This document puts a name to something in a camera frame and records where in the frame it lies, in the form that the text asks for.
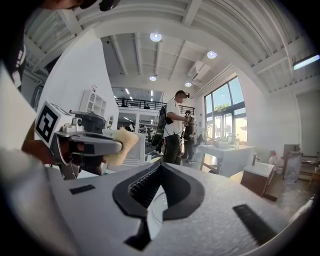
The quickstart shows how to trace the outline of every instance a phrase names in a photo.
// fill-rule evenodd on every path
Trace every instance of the window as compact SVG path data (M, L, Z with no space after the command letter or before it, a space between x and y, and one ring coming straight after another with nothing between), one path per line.
M209 142L233 134L245 144L247 114L238 77L205 96L204 100L205 139Z
M243 102L244 101L244 95L242 93L242 89L241 89L238 77L236 77L235 79L231 80L229 82L229 86L230 86L230 91L231 91L233 104L237 104L237 103Z
M212 99L211 99L211 93L205 97L205 109L206 113L212 112Z
M228 84L223 85L213 92L214 111L231 106Z

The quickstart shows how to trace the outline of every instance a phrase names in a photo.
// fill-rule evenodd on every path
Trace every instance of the sponge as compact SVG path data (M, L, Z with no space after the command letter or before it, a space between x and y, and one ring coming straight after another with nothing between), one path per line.
M109 166L120 166L127 157L130 149L138 142L139 138L133 132L127 131L125 128L121 128L113 137L114 141L122 143L122 149L118 153L106 154L103 160L107 162Z

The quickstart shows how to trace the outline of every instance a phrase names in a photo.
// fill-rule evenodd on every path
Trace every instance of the air conditioner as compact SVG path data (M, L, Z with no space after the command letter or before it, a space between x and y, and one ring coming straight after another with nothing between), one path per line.
M197 60L193 65L191 71L188 76L192 78L192 80L200 80L204 77L204 75L210 70L210 66L205 64L202 61Z

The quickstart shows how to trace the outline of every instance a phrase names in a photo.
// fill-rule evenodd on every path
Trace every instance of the tree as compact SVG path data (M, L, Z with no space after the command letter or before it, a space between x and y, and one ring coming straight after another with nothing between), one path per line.
M222 109L224 109L224 108L226 108L226 107L229 107L229 106L230 106L229 103L224 103L224 104L221 104L221 105L217 104L217 105L214 107L214 111L222 110Z

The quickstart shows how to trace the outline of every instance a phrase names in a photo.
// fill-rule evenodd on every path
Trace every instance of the sleeve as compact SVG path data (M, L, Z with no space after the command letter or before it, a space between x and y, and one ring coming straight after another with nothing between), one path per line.
M176 104L174 100L169 100L168 103L166 104L166 113L169 112L175 112L176 110Z

